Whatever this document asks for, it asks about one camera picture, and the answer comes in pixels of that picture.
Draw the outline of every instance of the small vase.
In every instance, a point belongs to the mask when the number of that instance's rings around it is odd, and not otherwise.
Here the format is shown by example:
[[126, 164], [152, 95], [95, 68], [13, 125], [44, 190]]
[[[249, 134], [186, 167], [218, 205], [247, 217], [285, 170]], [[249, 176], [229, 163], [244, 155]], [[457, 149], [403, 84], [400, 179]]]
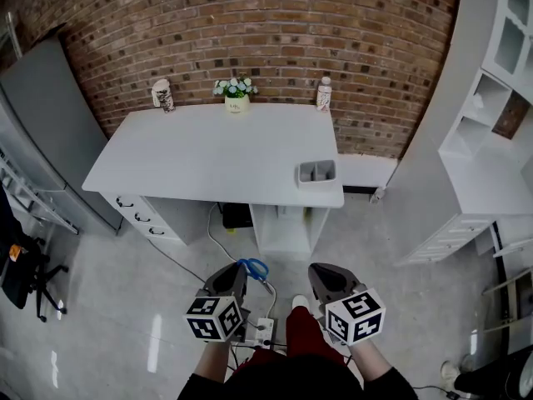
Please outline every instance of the small vase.
[[230, 113], [244, 113], [248, 111], [250, 106], [250, 97], [244, 95], [244, 97], [226, 97], [225, 100], [226, 110]]

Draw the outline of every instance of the white bottle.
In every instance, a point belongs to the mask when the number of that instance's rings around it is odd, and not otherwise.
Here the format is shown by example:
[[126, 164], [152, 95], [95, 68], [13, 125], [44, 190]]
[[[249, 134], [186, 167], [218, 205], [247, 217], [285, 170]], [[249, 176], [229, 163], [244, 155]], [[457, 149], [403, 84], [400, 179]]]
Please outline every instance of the white bottle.
[[331, 101], [331, 79], [323, 77], [318, 85], [318, 93], [316, 94], [316, 110], [327, 113], [330, 111]]

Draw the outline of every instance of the white shoe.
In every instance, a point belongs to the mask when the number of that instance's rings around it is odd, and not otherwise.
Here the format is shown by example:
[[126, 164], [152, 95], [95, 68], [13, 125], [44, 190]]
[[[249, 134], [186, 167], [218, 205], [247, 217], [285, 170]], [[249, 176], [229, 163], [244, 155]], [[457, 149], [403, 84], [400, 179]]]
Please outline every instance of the white shoe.
[[441, 378], [446, 391], [455, 389], [454, 382], [461, 375], [459, 368], [452, 362], [443, 362], [441, 366]]
[[307, 298], [303, 295], [296, 295], [292, 299], [292, 309], [296, 307], [305, 307], [307, 308], [307, 311], [309, 311], [309, 301], [307, 301]]

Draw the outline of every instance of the electrical cable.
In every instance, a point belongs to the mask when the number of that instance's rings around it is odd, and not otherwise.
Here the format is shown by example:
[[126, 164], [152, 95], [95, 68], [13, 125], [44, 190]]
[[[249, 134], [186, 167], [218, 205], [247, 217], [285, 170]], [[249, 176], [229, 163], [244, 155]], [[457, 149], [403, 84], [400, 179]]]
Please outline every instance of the electrical cable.
[[234, 345], [234, 347], [235, 348], [250, 348], [253, 351], [257, 350], [257, 347], [251, 347], [250, 345], [239, 345], [239, 344], [236, 344], [236, 345]]
[[453, 398], [464, 398], [466, 400], [470, 400], [468, 397], [462, 397], [454, 391], [446, 391], [444, 388], [437, 387], [436, 385], [425, 385], [424, 387], [413, 387], [414, 390], [425, 390], [426, 388], [434, 388], [436, 390], [441, 390], [444, 394], [446, 394], [446, 396], [449, 396], [450, 394], [455, 394]]
[[278, 347], [286, 347], [286, 344], [284, 344], [284, 343], [275, 343], [275, 342], [273, 343], [272, 341], [268, 341], [268, 340], [265, 341], [265, 345], [267, 345], [267, 346], [268, 345], [276, 345]]
[[239, 362], [237, 361], [237, 355], [235, 354], [235, 351], [233, 350], [233, 347], [230, 345], [230, 351], [232, 352], [233, 360], [235, 361], [235, 368], [239, 367]]
[[217, 205], [216, 203], [212, 205], [211, 210], [209, 211], [209, 216], [207, 217], [207, 236], [213, 242], [215, 242], [220, 249], [222, 249], [222, 251], [226, 254], [228, 258], [230, 258], [233, 262], [236, 263], [237, 260], [232, 255], [230, 255], [229, 252], [226, 250], [226, 248], [223, 247], [222, 244], [211, 235], [211, 214], [213, 213], [213, 209], [215, 208], [216, 205]]
[[191, 271], [189, 268], [187, 267], [184, 267], [183, 265], [181, 265], [176, 259], [174, 259], [173, 257], [170, 257], [168, 256], [166, 253], [164, 253], [159, 247], [157, 247], [155, 244], [152, 243], [152, 240], [150, 240], [149, 238], [147, 238], [148, 242], [161, 254], [163, 255], [164, 257], [166, 257], [167, 259], [171, 260], [173, 263], [175, 263], [178, 267], [180, 267], [181, 269], [187, 271], [189, 274], [193, 275], [194, 277], [196, 277], [198, 280], [200, 280], [202, 283], [206, 283], [206, 281], [201, 278], [200, 276], [198, 276], [196, 273], [194, 273], [193, 271]]
[[[224, 252], [224, 254], [230, 258], [233, 262], [237, 262], [237, 260], [232, 256], [230, 255], [230, 253], [226, 250], [226, 248], [224, 246], [222, 246], [222, 244], [216, 240], [212, 235], [211, 235], [211, 215], [213, 213], [213, 209], [215, 208], [217, 204], [213, 204], [212, 207], [211, 207], [211, 210], [209, 211], [209, 216], [207, 217], [207, 236], [214, 242], [218, 245], [218, 247]], [[265, 280], [264, 282], [272, 291], [272, 296], [274, 297], [273, 301], [272, 301], [272, 304], [270, 306], [270, 308], [268, 308], [268, 311], [266, 312], [266, 318], [270, 318], [270, 313], [272, 311], [272, 309], [274, 308], [274, 305], [276, 305], [276, 300], [277, 300], [277, 292], [276, 292], [276, 288], [274, 286], [272, 286], [272, 284], [270, 282], [268, 282], [267, 280]]]
[[[176, 259], [168, 256], [166, 253], [164, 253], [159, 247], [157, 247], [155, 244], [152, 243], [152, 241], [150, 239], [148, 239], [148, 242], [161, 254], [163, 255], [165, 258], [169, 259], [170, 261], [172, 261], [173, 263], [175, 263], [178, 267], [180, 267], [181, 269], [187, 271], [189, 274], [193, 275], [194, 277], [196, 277], [198, 280], [200, 280], [202, 283], [206, 283], [206, 281], [201, 278], [200, 276], [198, 276], [197, 274], [195, 274], [193, 271], [191, 271], [190, 269], [184, 267], [183, 265], [181, 265], [178, 261], [176, 261]], [[257, 326], [256, 324], [250, 322], [250, 320], [246, 320], [246, 322], [250, 325], [252, 325], [255, 329], [261, 329], [262, 326]]]

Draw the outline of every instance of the power strip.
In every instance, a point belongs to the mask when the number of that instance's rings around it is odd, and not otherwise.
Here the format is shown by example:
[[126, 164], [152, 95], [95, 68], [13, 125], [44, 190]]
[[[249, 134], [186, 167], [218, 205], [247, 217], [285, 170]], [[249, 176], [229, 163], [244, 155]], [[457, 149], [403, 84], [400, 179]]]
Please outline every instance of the power strip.
[[272, 348], [272, 344], [265, 345], [265, 341], [272, 342], [272, 337], [274, 336], [274, 319], [259, 318], [257, 320], [257, 326], [262, 329], [256, 329], [256, 339], [254, 342], [254, 347], [260, 347], [265, 349]]

